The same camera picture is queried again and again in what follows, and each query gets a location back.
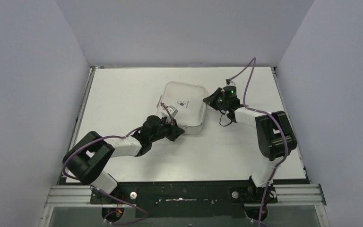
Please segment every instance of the metal bolt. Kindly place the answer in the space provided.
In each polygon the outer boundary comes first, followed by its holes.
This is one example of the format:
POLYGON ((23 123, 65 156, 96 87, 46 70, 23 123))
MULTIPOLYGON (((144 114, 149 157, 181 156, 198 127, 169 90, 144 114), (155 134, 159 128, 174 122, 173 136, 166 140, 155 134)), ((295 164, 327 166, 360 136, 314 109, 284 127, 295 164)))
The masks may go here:
POLYGON ((137 193, 131 192, 130 193, 130 199, 135 200, 137 198, 137 193))
POLYGON ((236 192, 236 191, 232 192, 232 198, 233 199, 238 199, 239 198, 239 193, 236 192))

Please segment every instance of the gray wall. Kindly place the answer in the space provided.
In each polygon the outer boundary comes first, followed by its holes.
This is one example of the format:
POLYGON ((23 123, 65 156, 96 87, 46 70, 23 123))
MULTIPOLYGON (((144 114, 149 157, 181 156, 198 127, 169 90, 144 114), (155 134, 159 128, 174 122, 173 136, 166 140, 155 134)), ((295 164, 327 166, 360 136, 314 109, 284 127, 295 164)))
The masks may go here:
POLYGON ((332 227, 363 226, 363 0, 315 0, 277 76, 332 227))
POLYGON ((88 72, 54 0, 0 1, 0 227, 38 225, 88 72))
POLYGON ((90 65, 276 66, 313 0, 56 0, 90 65))

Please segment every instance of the purple cable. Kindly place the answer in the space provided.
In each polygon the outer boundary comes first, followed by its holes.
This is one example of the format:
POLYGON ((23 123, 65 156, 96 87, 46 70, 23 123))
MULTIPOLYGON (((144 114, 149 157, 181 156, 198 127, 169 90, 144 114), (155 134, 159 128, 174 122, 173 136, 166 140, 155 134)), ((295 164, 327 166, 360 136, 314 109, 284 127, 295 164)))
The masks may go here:
POLYGON ((257 61, 257 58, 253 58, 250 63, 248 63, 248 65, 237 75, 235 75, 234 77, 230 78, 229 80, 232 80, 234 78, 236 78, 237 76, 239 76, 241 73, 244 72, 244 70, 246 68, 248 68, 251 63, 253 62, 253 65, 252 65, 252 69, 251 69, 251 73, 250 73, 250 77, 248 77, 248 81, 247 81, 247 85, 245 86, 245 90, 244 90, 244 96, 243 96, 243 105, 246 109, 248 110, 251 110, 251 111, 256 111, 258 113, 261 113, 261 114, 266 114, 276 125, 277 129, 279 130, 280 132, 280 136, 282 137, 283 139, 283 144, 285 145, 285 155, 283 156, 283 159, 278 162, 276 165, 275 165, 275 168, 273 169, 272 171, 272 174, 270 175, 268 181, 267 181, 267 184, 265 186, 265 190, 264 190, 264 193, 262 194, 262 199, 261 199, 261 206, 259 208, 259 217, 258 217, 258 227, 261 227, 261 217, 262 217, 262 209, 264 207, 264 202, 265 202, 265 197, 266 197, 266 194, 267 194, 267 190, 268 190, 268 187, 269 187, 269 182, 272 180, 273 176, 275 175, 276 173, 276 170, 277 168, 280 166, 280 164, 282 164, 286 158, 287 158, 287 154, 288 154, 288 145, 287 145, 287 140, 286 140, 286 136, 285 134, 283 133, 283 130, 282 130, 282 127, 280 127, 279 123, 276 121, 276 119, 268 112, 266 111, 262 111, 262 110, 257 110, 257 109, 254 109, 254 108, 251 108, 251 107, 248 107, 248 105, 245 103, 245 97, 247 95, 247 88, 248 88, 248 84, 250 83, 251 81, 251 77, 252 77, 252 73, 254 72, 254 68, 255 68, 255 63, 257 61))
POLYGON ((166 112, 168 113, 169 115, 169 118, 170 118, 170 124, 173 125, 173 117, 172 115, 170 114, 169 110, 168 110, 168 107, 165 105, 165 103, 161 103, 161 106, 166 110, 166 112))
POLYGON ((269 227, 269 225, 267 225, 267 224, 265 224, 265 223, 263 223, 263 222, 261 222, 260 224, 261 224, 261 225, 263 225, 263 226, 265 226, 265 227, 269 227))
POLYGON ((96 140, 93 140, 91 142, 89 142, 88 144, 80 147, 79 149, 77 149, 75 152, 73 152, 73 154, 71 154, 68 159, 66 159, 65 163, 63 163, 63 168, 62 168, 62 172, 65 176, 67 176, 68 178, 71 178, 71 179, 74 179, 74 180, 78 180, 77 178, 73 177, 73 176, 70 176, 68 173, 66 173, 66 167, 67 165, 69 164, 69 161, 74 157, 76 156, 78 153, 80 153, 82 150, 88 148, 89 146, 93 145, 94 143, 97 143, 99 141, 102 141, 102 140, 105 140, 105 139, 109 139, 109 138, 118 138, 118 139, 125 139, 127 138, 128 136, 130 136, 133 132, 139 130, 141 127, 139 128, 136 128, 136 129, 133 129, 131 132, 129 132, 127 135, 125 136, 104 136, 104 137, 101 137, 99 139, 96 139, 96 140))
MULTIPOLYGON (((140 207, 138 207, 138 206, 136 206, 136 205, 134 205, 134 204, 131 204, 131 203, 129 203, 129 202, 126 202, 126 201, 123 201, 123 200, 121 200, 121 199, 118 199, 118 198, 116 198, 116 197, 114 197, 114 196, 111 196, 110 194, 108 194, 108 193, 106 193, 106 192, 104 192, 104 191, 101 191, 101 190, 98 190, 98 191, 99 191, 101 194, 106 195, 106 196, 108 196, 109 198, 111 198, 111 199, 113 199, 113 200, 116 200, 116 201, 121 202, 121 203, 123 203, 123 204, 129 205, 129 206, 131 206, 131 207, 133 207, 133 208, 135 208, 135 209, 137 209, 137 210, 139 210, 139 211, 141 211, 141 212, 145 213, 145 216, 144 216, 144 217, 142 217, 142 218, 139 218, 139 219, 136 219, 136 220, 133 220, 133 221, 122 222, 122 223, 116 223, 116 222, 113 222, 113 223, 111 223, 112 225, 116 225, 116 226, 124 226, 124 225, 133 224, 133 223, 136 223, 136 222, 139 222, 139 221, 142 221, 142 220, 144 220, 144 219, 148 218, 148 212, 147 212, 146 210, 144 210, 144 209, 142 209, 142 208, 140 208, 140 207)), ((113 214, 113 213, 115 213, 115 212, 116 212, 116 211, 112 211, 112 212, 108 213, 107 215, 105 215, 104 219, 106 220, 106 218, 107 218, 109 215, 111 215, 111 214, 113 214)))

